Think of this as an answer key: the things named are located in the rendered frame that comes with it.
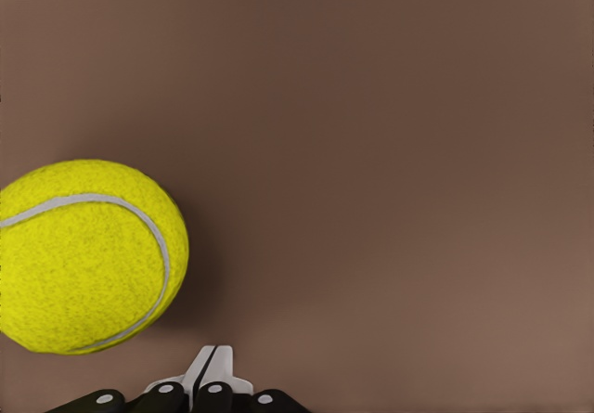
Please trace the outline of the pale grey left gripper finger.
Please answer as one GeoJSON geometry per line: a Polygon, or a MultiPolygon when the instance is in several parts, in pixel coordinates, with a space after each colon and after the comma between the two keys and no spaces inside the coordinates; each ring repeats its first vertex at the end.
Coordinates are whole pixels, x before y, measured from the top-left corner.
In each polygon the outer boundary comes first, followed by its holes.
{"type": "Polygon", "coordinates": [[[124,413],[189,413],[215,351],[215,345],[204,346],[184,374],[153,382],[124,413]]]}

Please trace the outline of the yellow tennis ball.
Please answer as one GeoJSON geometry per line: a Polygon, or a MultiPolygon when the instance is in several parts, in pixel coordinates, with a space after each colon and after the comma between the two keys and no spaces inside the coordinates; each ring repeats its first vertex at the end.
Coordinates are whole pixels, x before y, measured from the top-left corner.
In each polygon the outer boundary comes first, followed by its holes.
{"type": "Polygon", "coordinates": [[[188,256],[178,205],[146,174],[43,166],[0,189],[0,332],[41,354],[110,348],[165,312],[188,256]]]}

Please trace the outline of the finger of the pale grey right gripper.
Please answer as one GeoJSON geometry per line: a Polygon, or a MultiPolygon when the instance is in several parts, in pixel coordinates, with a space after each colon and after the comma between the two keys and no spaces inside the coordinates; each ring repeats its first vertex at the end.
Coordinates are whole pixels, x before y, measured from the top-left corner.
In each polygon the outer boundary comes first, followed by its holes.
{"type": "Polygon", "coordinates": [[[238,413],[250,403],[253,385],[234,375],[233,348],[206,345],[192,364],[191,413],[238,413]]]}

